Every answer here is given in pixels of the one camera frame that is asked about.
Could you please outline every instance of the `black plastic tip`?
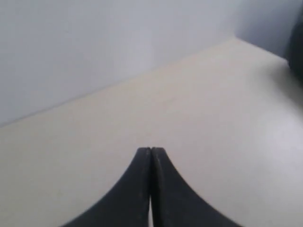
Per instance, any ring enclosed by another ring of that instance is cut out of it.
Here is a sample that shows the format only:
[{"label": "black plastic tip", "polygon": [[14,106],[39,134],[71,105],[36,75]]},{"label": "black plastic tip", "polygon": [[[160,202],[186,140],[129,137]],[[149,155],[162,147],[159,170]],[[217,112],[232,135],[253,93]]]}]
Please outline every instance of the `black plastic tip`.
[{"label": "black plastic tip", "polygon": [[137,150],[116,185],[93,207],[64,227],[147,227],[151,149]]},{"label": "black plastic tip", "polygon": [[163,148],[153,148],[151,207],[155,227],[239,227],[200,198]]}]

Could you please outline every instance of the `white table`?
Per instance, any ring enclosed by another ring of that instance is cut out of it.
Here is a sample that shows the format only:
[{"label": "white table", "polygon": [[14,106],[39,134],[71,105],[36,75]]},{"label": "white table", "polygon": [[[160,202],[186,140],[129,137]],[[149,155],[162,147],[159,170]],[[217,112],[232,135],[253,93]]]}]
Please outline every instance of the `white table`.
[{"label": "white table", "polygon": [[303,226],[303,90],[285,60],[236,38],[2,127],[0,226],[60,226],[144,146],[240,224]]}]

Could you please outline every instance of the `black object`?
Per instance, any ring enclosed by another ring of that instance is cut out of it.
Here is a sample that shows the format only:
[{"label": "black object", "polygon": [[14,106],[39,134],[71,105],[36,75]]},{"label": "black object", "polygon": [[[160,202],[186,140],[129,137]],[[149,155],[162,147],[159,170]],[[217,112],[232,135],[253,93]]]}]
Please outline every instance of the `black object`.
[{"label": "black object", "polygon": [[137,150],[117,184],[64,227],[148,227],[151,149]]},{"label": "black object", "polygon": [[151,207],[155,227],[239,227],[188,186],[163,148],[153,148],[151,153]]},{"label": "black object", "polygon": [[293,29],[287,58],[292,72],[300,81],[303,81],[303,16]]}]

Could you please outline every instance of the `white wall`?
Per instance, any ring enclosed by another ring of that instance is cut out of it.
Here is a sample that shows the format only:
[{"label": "white wall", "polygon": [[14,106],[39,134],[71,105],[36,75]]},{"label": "white wall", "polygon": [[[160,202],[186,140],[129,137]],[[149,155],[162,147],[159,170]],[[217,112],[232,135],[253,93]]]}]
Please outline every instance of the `white wall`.
[{"label": "white wall", "polygon": [[0,0],[0,125],[236,33],[281,54],[301,0]]}]

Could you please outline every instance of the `gray wall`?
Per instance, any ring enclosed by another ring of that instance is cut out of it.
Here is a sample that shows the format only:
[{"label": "gray wall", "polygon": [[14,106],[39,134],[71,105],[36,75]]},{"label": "gray wall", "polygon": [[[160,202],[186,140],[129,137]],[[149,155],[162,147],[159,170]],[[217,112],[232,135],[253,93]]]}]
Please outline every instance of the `gray wall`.
[{"label": "gray wall", "polygon": [[0,125],[226,37],[282,54],[301,0],[0,0]]}]

